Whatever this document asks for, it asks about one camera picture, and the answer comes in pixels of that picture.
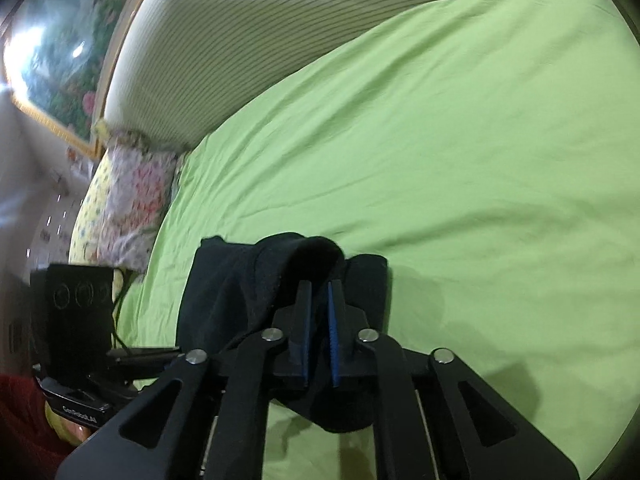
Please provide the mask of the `person's left hand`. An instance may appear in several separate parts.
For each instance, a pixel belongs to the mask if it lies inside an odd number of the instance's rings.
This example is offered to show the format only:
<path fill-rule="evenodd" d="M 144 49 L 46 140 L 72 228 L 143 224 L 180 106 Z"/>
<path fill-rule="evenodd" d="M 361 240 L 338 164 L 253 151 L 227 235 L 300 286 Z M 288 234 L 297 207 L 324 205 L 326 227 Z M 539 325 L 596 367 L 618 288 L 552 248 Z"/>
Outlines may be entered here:
<path fill-rule="evenodd" d="M 47 403 L 44 404 L 44 416 L 46 416 L 47 423 L 58 437 L 74 448 L 77 448 L 92 436 L 90 428 L 78 425 L 76 422 L 55 414 Z"/>

